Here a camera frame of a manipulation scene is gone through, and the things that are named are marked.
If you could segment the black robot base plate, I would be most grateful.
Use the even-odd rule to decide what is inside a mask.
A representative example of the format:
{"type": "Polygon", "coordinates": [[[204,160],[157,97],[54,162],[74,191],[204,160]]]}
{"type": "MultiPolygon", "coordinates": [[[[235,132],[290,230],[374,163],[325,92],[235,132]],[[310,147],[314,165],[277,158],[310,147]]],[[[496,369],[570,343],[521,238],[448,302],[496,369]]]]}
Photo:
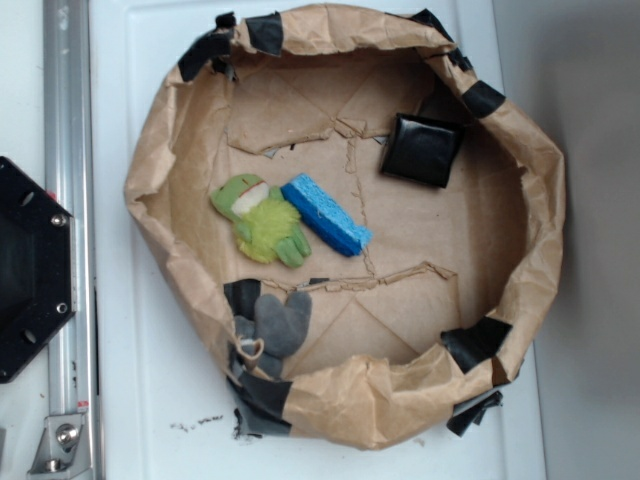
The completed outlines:
{"type": "Polygon", "coordinates": [[[73,216],[1,158],[1,382],[12,382],[74,314],[73,216]]]}

